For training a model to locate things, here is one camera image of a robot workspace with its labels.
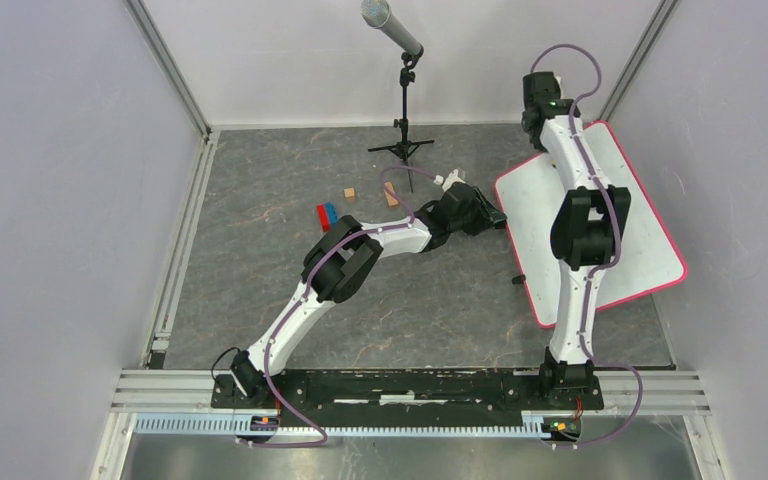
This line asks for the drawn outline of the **pink-framed whiteboard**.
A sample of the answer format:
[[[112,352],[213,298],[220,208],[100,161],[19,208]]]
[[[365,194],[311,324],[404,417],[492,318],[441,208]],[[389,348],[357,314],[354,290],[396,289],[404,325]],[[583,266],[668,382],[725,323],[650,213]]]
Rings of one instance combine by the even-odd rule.
[[[611,308],[681,283],[687,264],[611,125],[595,122],[584,129],[583,137],[609,181],[631,193],[621,260],[605,274],[597,308]],[[551,252],[550,230],[566,189],[547,154],[535,155],[502,174],[494,188],[507,216],[534,317],[539,326],[551,329],[556,323],[561,275]]]

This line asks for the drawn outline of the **red blue toy brick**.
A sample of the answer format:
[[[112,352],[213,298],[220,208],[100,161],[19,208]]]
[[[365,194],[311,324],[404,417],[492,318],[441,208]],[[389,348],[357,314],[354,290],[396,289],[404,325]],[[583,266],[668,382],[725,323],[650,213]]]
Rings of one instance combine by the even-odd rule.
[[[318,204],[316,206],[316,212],[321,229],[324,233],[329,232],[338,222],[336,208],[331,202]]]

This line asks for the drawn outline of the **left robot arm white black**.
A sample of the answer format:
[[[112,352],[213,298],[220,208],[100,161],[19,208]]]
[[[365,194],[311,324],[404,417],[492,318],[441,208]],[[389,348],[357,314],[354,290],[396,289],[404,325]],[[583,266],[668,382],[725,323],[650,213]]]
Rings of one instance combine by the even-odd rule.
[[[267,331],[240,349],[229,369],[238,397],[250,407],[266,405],[274,394],[271,377],[286,363],[316,322],[355,295],[380,260],[427,253],[458,232],[469,236],[503,229],[507,216],[475,186],[457,181],[400,220],[363,223],[339,218],[303,260],[290,300]]]

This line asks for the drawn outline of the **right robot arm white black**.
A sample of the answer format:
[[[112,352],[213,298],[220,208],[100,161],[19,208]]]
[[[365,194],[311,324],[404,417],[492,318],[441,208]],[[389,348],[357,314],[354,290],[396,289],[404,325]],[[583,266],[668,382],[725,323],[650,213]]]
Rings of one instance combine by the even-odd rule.
[[[621,256],[631,193],[613,186],[583,133],[577,101],[562,94],[550,71],[523,78],[523,129],[551,156],[564,189],[550,229],[550,248],[561,272],[555,331],[540,366],[537,392],[551,408],[597,387],[592,327],[597,289]]]

